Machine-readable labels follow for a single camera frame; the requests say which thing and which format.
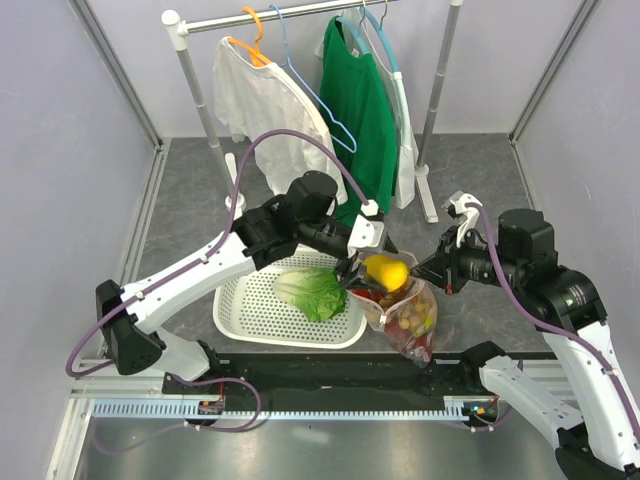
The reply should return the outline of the yellow lemon fruit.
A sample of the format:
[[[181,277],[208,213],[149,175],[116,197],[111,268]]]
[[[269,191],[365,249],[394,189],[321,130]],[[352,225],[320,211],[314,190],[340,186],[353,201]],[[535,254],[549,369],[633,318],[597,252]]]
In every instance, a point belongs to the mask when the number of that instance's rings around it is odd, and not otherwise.
[[[372,255],[363,264],[366,273],[389,292],[400,289],[410,277],[408,266],[389,256]]]

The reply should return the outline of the brown longan bunch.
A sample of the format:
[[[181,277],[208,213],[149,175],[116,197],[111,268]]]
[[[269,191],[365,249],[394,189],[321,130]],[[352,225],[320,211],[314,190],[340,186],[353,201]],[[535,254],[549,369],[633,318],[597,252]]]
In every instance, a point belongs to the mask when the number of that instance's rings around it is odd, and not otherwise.
[[[416,315],[416,305],[427,300],[436,305],[433,294],[428,290],[422,290],[415,295],[403,294],[384,296],[379,305],[383,308],[384,330],[386,333],[407,333],[414,337],[419,319]]]

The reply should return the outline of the clear pink zip bag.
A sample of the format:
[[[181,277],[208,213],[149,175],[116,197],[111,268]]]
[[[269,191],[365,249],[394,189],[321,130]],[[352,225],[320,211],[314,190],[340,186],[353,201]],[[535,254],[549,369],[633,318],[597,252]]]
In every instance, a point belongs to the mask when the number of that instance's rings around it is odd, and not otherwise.
[[[402,273],[418,264],[413,254],[403,251],[361,253],[358,259],[381,284],[390,278],[398,282]],[[391,347],[420,367],[431,362],[438,307],[426,281],[408,276],[401,287],[391,292],[362,287],[348,295],[363,310],[369,326],[384,335]]]

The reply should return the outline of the red plastic lobster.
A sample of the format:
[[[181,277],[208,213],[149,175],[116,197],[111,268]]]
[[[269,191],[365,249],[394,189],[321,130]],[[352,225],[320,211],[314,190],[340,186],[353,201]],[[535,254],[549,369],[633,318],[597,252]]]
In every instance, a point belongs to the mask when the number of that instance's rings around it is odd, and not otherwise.
[[[364,310],[369,326],[383,334],[394,350],[418,365],[431,361],[438,310],[426,284],[415,281],[387,294],[354,290],[349,296]]]

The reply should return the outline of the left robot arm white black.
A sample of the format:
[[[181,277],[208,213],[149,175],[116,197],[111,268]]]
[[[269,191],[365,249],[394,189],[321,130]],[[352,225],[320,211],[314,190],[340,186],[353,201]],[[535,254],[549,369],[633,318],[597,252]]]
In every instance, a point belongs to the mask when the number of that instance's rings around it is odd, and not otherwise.
[[[288,191],[232,219],[213,241],[164,270],[124,286],[106,280],[95,290],[100,330],[110,360],[123,376],[157,369],[198,393],[219,382],[214,351],[164,330],[174,314],[218,287],[294,255],[299,246],[336,259],[340,285],[364,286],[359,264],[366,253],[394,253],[384,214],[374,201],[361,207],[353,226],[329,214],[337,184],[309,171]]]

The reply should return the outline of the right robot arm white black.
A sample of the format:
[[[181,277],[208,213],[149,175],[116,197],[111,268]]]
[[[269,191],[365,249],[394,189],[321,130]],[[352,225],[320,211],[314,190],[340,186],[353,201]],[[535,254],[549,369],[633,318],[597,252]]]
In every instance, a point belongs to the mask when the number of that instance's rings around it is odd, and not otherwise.
[[[460,386],[473,394],[486,389],[517,411],[551,445],[566,478],[638,478],[639,408],[594,283],[560,264],[554,228],[540,211],[505,211],[496,227],[477,201],[448,213],[459,225],[412,274],[448,295],[470,281],[502,288],[551,347],[578,405],[540,386],[491,341],[465,351]]]

